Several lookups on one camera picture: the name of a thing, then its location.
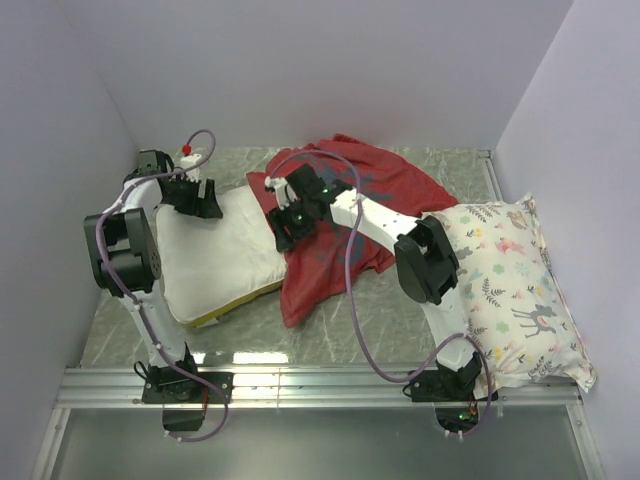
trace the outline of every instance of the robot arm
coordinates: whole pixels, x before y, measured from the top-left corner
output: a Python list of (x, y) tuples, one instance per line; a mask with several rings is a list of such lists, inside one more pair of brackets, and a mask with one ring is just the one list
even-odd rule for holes
[[(188, 168), (198, 160), (200, 155), (184, 156), (180, 159), (178, 167)], [(170, 157), (163, 152), (141, 152), (138, 157), (139, 167), (127, 177), (123, 189), (126, 190), (141, 177), (166, 173), (169, 164)], [(222, 217), (213, 195), (213, 180), (207, 180), (205, 196), (200, 197), (198, 169), (191, 170), (186, 176), (181, 177), (152, 179), (138, 185), (120, 205), (119, 212), (109, 217), (103, 227), (111, 264), (127, 288), (149, 306), (147, 316), (153, 325), (154, 333), (167, 357), (174, 363), (188, 361), (187, 349), (162, 296), (158, 282), (162, 273), (160, 255), (147, 218), (161, 202), (170, 203), (176, 210), (185, 214), (205, 218)], [(151, 340), (133, 300), (120, 291), (104, 269), (95, 241), (95, 230), (100, 216), (101, 214), (89, 216), (84, 222), (94, 278), (101, 288), (109, 289), (113, 296), (118, 297), (133, 317), (149, 354), (149, 371), (154, 371), (154, 367), (165, 368), (167, 362), (159, 355), (158, 347)]]
[[(286, 178), (267, 177), (265, 185), (278, 201), (278, 208), (267, 218), (280, 251), (293, 249), (296, 240), (313, 233), (317, 220), (351, 228), (356, 223), (355, 189), (339, 180), (326, 185), (309, 165)], [(467, 317), (456, 275), (459, 264), (440, 222), (435, 217), (403, 215), (364, 196), (361, 204), (358, 232), (395, 255), (398, 281), (422, 307), (436, 345), (453, 334), (466, 333)], [(462, 338), (454, 340), (437, 359), (441, 366), (458, 372), (472, 362), (473, 346)]]

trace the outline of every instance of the pillowcase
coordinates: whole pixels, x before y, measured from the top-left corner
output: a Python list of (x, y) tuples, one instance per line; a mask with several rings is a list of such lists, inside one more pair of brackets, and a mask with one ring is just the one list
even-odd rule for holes
[(432, 215), (460, 261), (469, 333), (482, 346), (496, 387), (562, 375), (589, 390), (596, 373), (551, 273), (531, 195), (514, 205), (457, 205)]
[(249, 186), (218, 196), (224, 217), (201, 219), (166, 205), (156, 217), (164, 296), (175, 319), (190, 326), (280, 288), (287, 264)]

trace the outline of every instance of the red cloth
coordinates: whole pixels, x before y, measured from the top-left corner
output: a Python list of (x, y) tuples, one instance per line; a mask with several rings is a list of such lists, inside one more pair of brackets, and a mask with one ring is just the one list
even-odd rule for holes
[[(321, 140), (301, 149), (284, 149), (267, 165), (270, 173), (283, 159), (294, 152), (326, 150), (351, 161), (362, 179), (362, 193), (367, 197), (405, 215), (442, 210), (458, 201), (424, 172), (395, 153), (367, 145), (345, 135)], [(351, 185), (355, 180), (347, 166), (330, 157), (302, 155), (288, 161), (277, 172), (284, 177), (300, 165), (310, 164), (326, 183), (339, 178)], [(265, 173), (247, 174), (249, 185), (262, 210), (266, 213), (277, 206), (275, 195), (264, 189)], [(282, 285), (280, 308), (287, 327), (298, 325), (322, 300), (346, 289), (344, 276), (345, 249), (351, 229), (329, 222), (318, 222), (316, 232), (285, 254), (287, 274)], [(365, 269), (380, 273), (394, 262), (391, 252), (373, 240), (358, 234), (351, 256), (351, 276), (355, 279)]]

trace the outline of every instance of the glass panel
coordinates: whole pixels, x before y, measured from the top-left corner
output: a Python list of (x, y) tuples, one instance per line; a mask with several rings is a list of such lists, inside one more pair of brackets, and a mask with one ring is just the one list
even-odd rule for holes
[(217, 438), (177, 444), (158, 411), (78, 410), (53, 478), (586, 478), (564, 407), (495, 413), (460, 443), (424, 408), (235, 410)]

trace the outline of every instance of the marble floor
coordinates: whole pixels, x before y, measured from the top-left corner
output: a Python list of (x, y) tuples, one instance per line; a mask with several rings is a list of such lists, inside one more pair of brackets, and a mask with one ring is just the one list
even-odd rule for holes
[[(206, 169), (219, 193), (246, 184), (249, 171), (264, 171), (279, 149), (220, 149)], [(461, 203), (492, 200), (484, 161), (473, 149), (391, 148), (438, 183)], [(263, 295), (201, 329), (181, 328), (198, 362), (290, 363), (318, 365), (363, 362), (351, 325), (348, 300), (337, 295), (317, 305), (299, 327), (285, 328), (279, 292)], [(358, 316), (374, 357), (384, 363), (415, 362), (434, 348), (429, 325), (419, 306), (398, 285), (395, 265), (378, 275), (364, 272), (354, 286)], [(82, 357), (84, 367), (123, 367), (147, 354), (126, 310), (103, 292)]]

